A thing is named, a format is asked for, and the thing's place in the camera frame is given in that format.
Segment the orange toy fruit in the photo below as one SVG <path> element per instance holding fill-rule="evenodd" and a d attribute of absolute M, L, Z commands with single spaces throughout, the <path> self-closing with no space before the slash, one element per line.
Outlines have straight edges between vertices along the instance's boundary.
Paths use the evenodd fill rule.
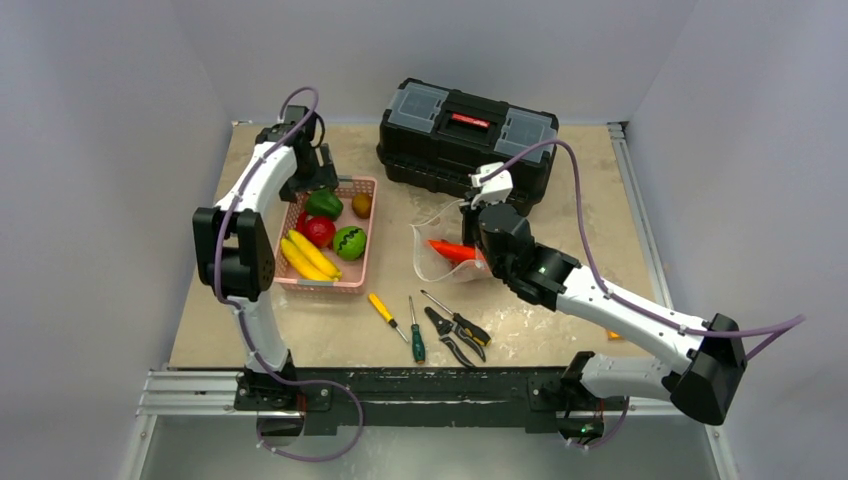
<path fill-rule="evenodd" d="M 371 217 L 373 197 L 367 193 L 358 193 L 351 199 L 351 210 L 360 219 Z"/>

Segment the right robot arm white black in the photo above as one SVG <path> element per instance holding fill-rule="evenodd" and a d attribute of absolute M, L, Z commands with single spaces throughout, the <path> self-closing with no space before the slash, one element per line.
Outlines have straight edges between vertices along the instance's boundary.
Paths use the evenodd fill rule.
<path fill-rule="evenodd" d="M 724 423 L 747 368 L 738 323 L 706 320 L 607 284 L 576 258 L 535 240 L 528 220 L 506 203 L 464 206 L 464 242 L 477 247 L 495 278 L 521 300 L 579 317 L 646 351 L 644 357 L 594 353 L 564 376 L 561 392 L 576 407 L 596 398 L 668 401 L 689 418 Z"/>

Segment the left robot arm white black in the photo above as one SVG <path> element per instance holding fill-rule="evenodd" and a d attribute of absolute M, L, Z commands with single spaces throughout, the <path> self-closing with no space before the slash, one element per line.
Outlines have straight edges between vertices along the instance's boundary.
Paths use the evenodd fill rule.
<path fill-rule="evenodd" d="M 292 405 L 302 383 L 271 305 L 276 253 L 266 225 L 299 195 L 338 187 L 329 147 L 315 132 L 324 127 L 312 108 L 283 107 L 277 123 L 257 136 L 253 156 L 231 190 L 192 216 L 199 279 L 232 313 L 246 351 L 242 388 L 248 393 L 259 388 L 275 409 Z"/>

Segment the red toy bell pepper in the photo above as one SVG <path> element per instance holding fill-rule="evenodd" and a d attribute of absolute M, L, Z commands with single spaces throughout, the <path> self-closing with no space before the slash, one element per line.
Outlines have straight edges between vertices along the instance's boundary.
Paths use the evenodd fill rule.
<path fill-rule="evenodd" d="M 317 248 L 328 248 L 335 237 L 334 222 L 324 216 L 309 216 L 301 229 L 301 233 Z"/>

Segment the orange toy carrot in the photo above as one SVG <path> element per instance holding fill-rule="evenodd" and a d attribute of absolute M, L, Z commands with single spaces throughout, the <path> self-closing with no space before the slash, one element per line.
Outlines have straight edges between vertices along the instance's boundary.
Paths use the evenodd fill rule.
<path fill-rule="evenodd" d="M 439 240 L 429 240 L 428 244 L 442 258 L 454 264 L 477 259 L 477 252 L 473 247 Z"/>

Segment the green toy bell pepper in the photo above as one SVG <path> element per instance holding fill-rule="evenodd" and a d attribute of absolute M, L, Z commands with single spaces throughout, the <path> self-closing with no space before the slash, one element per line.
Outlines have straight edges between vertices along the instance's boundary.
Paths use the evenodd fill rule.
<path fill-rule="evenodd" d="M 327 217 L 337 220 L 344 210 L 344 205 L 334 191 L 329 189 L 315 190 L 310 193 L 304 211 L 313 217 Z"/>

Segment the pink plastic basket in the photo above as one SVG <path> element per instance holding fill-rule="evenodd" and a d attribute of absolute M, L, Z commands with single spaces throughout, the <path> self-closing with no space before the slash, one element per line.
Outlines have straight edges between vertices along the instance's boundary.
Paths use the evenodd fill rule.
<path fill-rule="evenodd" d="M 370 209 L 370 217 L 367 219 L 359 218 L 351 210 L 352 199 L 360 193 L 370 195 L 373 200 Z M 372 227 L 376 220 L 376 193 L 377 180 L 373 177 L 349 175 L 340 176 L 339 185 L 335 189 L 335 194 L 343 203 L 344 210 L 335 222 L 336 227 L 360 227 L 370 239 L 372 236 Z M 365 291 L 368 259 L 371 250 L 369 245 L 365 246 L 363 254 L 355 261 L 341 259 L 331 250 L 331 247 L 322 250 L 326 257 L 339 267 L 342 273 L 341 281 L 336 283 L 314 282 L 304 279 L 293 267 L 289 265 L 288 261 L 279 250 L 279 246 L 276 246 L 275 250 L 276 270 L 274 282 L 284 290 L 315 294 L 362 294 Z"/>

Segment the green toy melon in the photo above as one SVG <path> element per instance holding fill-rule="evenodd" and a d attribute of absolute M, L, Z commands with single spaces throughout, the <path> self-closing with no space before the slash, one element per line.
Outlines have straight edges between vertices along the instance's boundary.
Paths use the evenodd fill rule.
<path fill-rule="evenodd" d="M 335 233 L 332 248 L 340 259 L 355 261 L 364 255 L 367 242 L 367 234 L 361 227 L 347 226 Z"/>

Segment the clear zip top bag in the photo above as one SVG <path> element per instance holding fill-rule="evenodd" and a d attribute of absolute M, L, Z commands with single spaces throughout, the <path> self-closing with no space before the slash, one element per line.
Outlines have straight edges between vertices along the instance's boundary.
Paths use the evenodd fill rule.
<path fill-rule="evenodd" d="M 473 259 L 454 261 L 438 253 L 431 241 L 444 241 L 463 247 L 463 200 L 446 204 L 433 217 L 411 224 L 412 263 L 418 277 L 430 283 L 465 283 L 491 278 L 491 271 L 480 252 Z"/>

